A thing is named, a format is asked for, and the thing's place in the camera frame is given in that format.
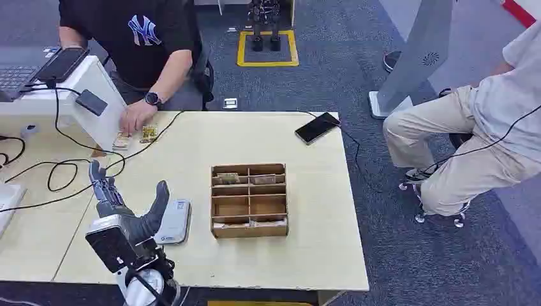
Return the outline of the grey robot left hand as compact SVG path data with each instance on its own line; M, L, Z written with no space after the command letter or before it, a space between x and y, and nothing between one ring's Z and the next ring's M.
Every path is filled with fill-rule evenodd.
M93 160L89 165L89 179L98 200L96 210L100 218L110 215L120 215L129 233L129 240L138 244L153 237L160 229L165 213L170 191L167 182L161 180L156 186L156 198L149 211L138 217L125 204L120 192L115 186L115 178L107 177L106 169L100 166L99 161Z

